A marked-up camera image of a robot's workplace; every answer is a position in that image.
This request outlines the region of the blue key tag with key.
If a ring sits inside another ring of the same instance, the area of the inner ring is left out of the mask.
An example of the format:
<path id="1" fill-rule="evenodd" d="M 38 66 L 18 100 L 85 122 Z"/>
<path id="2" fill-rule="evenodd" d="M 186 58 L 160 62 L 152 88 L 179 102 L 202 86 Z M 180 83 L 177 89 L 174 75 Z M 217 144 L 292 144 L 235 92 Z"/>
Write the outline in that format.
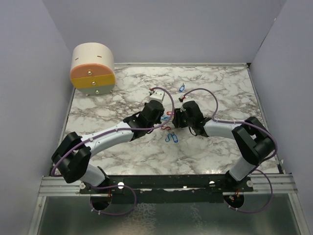
<path id="1" fill-rule="evenodd" d="M 172 139 L 174 143 L 178 143 L 178 138 L 177 135 L 175 133 L 172 133 Z"/>

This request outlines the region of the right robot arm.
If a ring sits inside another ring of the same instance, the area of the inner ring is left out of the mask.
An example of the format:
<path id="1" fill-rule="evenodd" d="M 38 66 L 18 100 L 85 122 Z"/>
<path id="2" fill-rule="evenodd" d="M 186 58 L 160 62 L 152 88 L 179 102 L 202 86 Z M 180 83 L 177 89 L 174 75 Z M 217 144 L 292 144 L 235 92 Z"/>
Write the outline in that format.
<path id="1" fill-rule="evenodd" d="M 236 122 L 214 121 L 203 116 L 195 101 L 175 108 L 172 123 L 176 128 L 189 128 L 194 136 L 221 137 L 236 142 L 241 157 L 225 174 L 224 185 L 229 191 L 238 190 L 242 180 L 276 149 L 274 141 L 256 117 Z"/>

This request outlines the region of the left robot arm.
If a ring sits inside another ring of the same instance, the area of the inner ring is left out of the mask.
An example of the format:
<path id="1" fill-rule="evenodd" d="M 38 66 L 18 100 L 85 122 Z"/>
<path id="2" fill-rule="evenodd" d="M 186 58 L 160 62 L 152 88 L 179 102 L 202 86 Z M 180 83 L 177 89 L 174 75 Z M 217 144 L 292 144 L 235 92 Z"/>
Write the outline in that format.
<path id="1" fill-rule="evenodd" d="M 160 101 L 151 100 L 141 112 L 125 118 L 116 126 L 100 132 L 79 136 L 76 132 L 66 135 L 51 159 L 57 165 L 61 176 L 67 183 L 82 181 L 91 185 L 97 193 L 107 190 L 107 175 L 100 167 L 89 164 L 91 157 L 117 144 L 134 141 L 160 124 L 164 113 Z"/>

